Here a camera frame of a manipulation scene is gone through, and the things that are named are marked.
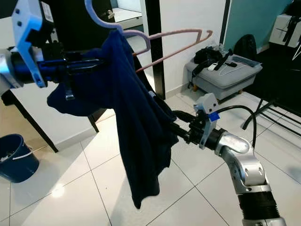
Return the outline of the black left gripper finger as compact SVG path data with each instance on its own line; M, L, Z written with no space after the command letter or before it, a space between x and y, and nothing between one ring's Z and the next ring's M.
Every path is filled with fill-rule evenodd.
M103 66L107 61L95 56L76 56L73 58L73 66Z
M85 74L96 73L100 66L85 66L85 67L71 67L72 76L80 76Z

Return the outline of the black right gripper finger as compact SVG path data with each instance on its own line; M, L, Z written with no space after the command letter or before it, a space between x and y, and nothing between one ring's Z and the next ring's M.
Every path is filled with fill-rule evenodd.
M192 115L192 114L189 114L187 112L180 111L180 110L174 110L172 112L179 120L181 120L185 123L191 123L194 121L194 115Z
M186 143L190 142L189 132L181 127L175 122L169 124L169 129L176 134L178 137L181 137Z

